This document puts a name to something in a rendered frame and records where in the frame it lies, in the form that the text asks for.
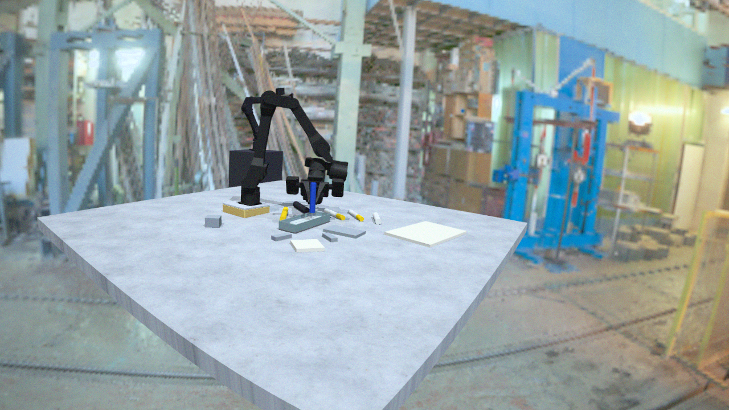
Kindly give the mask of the blue stylus with grey tip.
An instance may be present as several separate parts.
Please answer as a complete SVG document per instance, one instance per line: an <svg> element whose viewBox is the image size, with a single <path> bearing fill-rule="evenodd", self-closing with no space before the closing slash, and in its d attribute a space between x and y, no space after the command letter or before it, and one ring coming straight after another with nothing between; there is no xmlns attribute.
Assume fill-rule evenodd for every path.
<svg viewBox="0 0 729 410"><path fill-rule="evenodd" d="M317 199L317 184L315 182L310 183L310 207L309 212L313 213L316 212L316 199Z"/></svg>

